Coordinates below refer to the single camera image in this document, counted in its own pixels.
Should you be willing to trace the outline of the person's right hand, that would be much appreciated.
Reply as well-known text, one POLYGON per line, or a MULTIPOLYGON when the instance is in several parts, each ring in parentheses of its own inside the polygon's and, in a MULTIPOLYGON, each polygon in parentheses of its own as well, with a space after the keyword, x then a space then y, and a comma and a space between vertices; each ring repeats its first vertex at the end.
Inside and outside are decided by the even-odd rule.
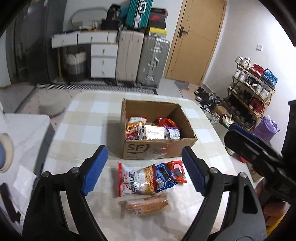
POLYGON ((275 219, 279 219, 284 214, 286 214, 289 208, 290 208, 290 205, 285 201, 273 202, 273 203, 266 204, 265 207, 263 208, 263 212, 267 216, 270 216, 275 219))

